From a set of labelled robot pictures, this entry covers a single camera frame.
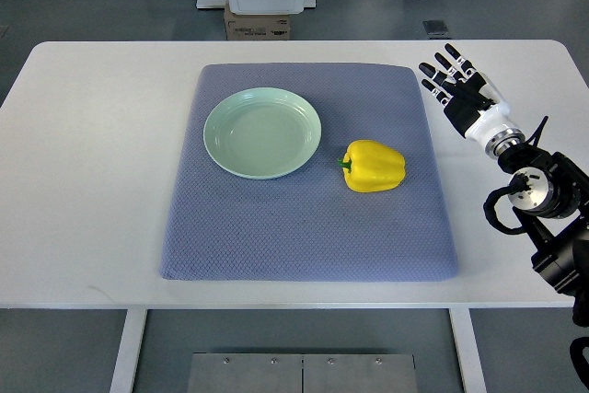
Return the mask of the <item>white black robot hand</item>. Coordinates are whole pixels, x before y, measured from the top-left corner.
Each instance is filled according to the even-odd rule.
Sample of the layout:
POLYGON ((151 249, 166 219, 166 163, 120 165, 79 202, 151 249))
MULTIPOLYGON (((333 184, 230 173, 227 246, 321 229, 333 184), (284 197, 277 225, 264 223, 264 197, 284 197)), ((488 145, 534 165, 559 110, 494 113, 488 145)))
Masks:
POLYGON ((435 65, 422 62, 422 85, 442 105, 445 117, 465 139, 498 158, 525 141, 510 119, 510 107, 490 79, 453 45, 434 55, 435 65))

